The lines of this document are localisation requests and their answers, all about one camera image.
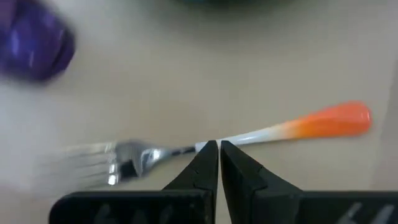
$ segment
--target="purple object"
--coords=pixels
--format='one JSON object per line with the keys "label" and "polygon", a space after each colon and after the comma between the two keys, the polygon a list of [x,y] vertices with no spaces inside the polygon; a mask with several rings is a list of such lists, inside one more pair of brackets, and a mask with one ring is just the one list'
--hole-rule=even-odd
{"label": "purple object", "polygon": [[35,0],[0,0],[0,73],[46,81],[64,71],[75,52],[73,34]]}

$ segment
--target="fork handle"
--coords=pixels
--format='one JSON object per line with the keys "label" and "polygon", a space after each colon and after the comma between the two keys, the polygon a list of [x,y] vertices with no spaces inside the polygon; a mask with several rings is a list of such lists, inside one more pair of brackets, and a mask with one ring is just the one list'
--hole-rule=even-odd
{"label": "fork handle", "polygon": [[[242,146],[285,139],[354,136],[368,131],[371,123],[368,107],[360,101],[349,101],[293,121],[219,139],[217,143],[220,146],[221,141],[226,140],[236,146]],[[196,152],[199,152],[206,143],[196,143]]]}

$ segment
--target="beige surface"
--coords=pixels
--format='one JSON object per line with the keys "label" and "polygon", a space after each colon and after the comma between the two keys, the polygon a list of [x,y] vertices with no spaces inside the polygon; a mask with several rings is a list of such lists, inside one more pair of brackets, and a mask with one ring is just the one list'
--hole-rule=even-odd
{"label": "beige surface", "polygon": [[[186,145],[346,100],[372,109],[369,134],[245,151],[303,189],[398,187],[389,175],[396,159],[390,171],[379,165],[389,153],[383,124],[396,120],[384,117],[394,98],[398,1],[274,0],[230,10],[169,0],[53,1],[76,27],[78,50],[46,88],[0,83],[1,223],[45,223],[50,204],[30,201],[37,154],[131,137]],[[191,159],[124,188],[161,189]],[[228,223],[221,187],[217,219]]]}

